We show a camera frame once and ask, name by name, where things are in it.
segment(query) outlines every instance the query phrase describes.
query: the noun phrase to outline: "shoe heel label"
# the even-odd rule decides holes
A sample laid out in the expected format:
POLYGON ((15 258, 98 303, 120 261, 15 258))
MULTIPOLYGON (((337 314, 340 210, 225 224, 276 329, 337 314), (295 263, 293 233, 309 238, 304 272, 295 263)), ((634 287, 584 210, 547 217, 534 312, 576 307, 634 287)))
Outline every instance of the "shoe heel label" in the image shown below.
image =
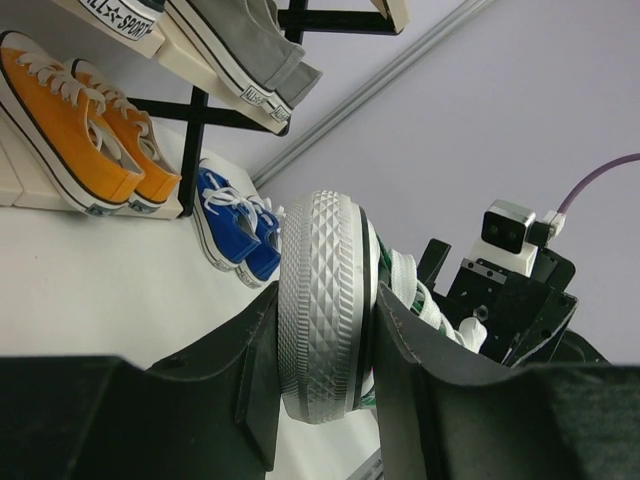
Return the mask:
POLYGON ((270 115, 278 122, 286 122, 291 117, 291 114, 282 105, 271 112, 270 115))
POLYGON ((256 107, 259 107, 267 101, 267 97, 253 87, 247 88, 240 98, 251 105, 255 105, 256 107))
POLYGON ((114 32, 137 42, 153 31, 155 20, 131 10, 121 0, 78 0, 114 32))

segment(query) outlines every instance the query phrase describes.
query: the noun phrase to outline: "shoe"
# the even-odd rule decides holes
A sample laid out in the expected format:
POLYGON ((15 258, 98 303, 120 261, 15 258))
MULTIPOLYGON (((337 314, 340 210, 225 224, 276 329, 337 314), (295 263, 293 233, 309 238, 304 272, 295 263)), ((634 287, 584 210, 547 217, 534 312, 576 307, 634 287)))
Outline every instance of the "shoe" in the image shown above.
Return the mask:
POLYGON ((304 50, 264 31, 244 0, 168 0, 167 12, 227 87, 260 106, 300 63, 304 50))
MULTIPOLYGON (((244 0, 254 20, 267 32, 280 36, 278 5, 273 0, 244 0)), ((287 122, 291 113, 322 78, 322 72, 300 62, 278 85, 262 108, 278 122, 287 122)))
POLYGON ((267 283, 280 266, 280 219, 284 217, 282 208, 276 213, 272 211, 271 200, 249 197, 257 214, 258 227, 256 235, 260 245, 242 262, 236 272, 246 286, 260 288, 267 283))
POLYGON ((209 261, 218 270, 237 268, 260 246, 258 214, 251 202, 203 160, 198 168, 194 221, 209 261))
POLYGON ((129 207, 139 213, 155 212, 167 202, 181 177, 162 155, 149 114, 129 103, 125 94, 89 62, 76 59, 65 65, 76 80, 105 96, 107 109, 102 116, 145 173, 129 199, 129 207))
POLYGON ((91 15, 128 40, 151 33, 164 12, 165 0, 78 0, 91 15))
POLYGON ((347 195, 315 192, 291 205, 282 227, 278 368, 290 417, 317 424, 371 404, 366 357, 378 280, 433 328, 479 351, 487 332, 477 319, 454 330, 417 280, 413 257, 384 247, 347 195))
POLYGON ((144 173, 102 117, 106 104, 26 35, 0 32, 0 113, 74 208, 111 215, 144 173))

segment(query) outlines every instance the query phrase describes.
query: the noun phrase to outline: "purple cable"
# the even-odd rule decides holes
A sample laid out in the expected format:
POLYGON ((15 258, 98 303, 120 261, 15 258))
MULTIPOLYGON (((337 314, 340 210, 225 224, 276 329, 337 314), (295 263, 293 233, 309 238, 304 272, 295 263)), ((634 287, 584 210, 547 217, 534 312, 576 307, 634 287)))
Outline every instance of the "purple cable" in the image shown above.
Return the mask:
POLYGON ((611 160, 610 162, 605 163, 601 167, 596 168, 593 172, 591 172, 589 175, 584 177, 578 185, 573 187, 573 190, 571 190, 569 195, 567 195, 567 198, 565 198, 562 204, 560 205, 560 208, 558 208, 558 213, 562 213, 566 215, 567 210, 569 210, 569 207, 571 206, 573 201, 576 199, 576 197, 580 195, 580 192, 582 192, 582 190, 584 190, 587 185, 589 185, 591 182, 593 182, 596 178, 598 178, 603 173, 608 172, 612 168, 619 167, 620 165, 624 165, 625 163, 631 163, 631 162, 637 162, 637 161, 640 161, 640 153, 633 153, 631 155, 626 155, 624 157, 611 160))

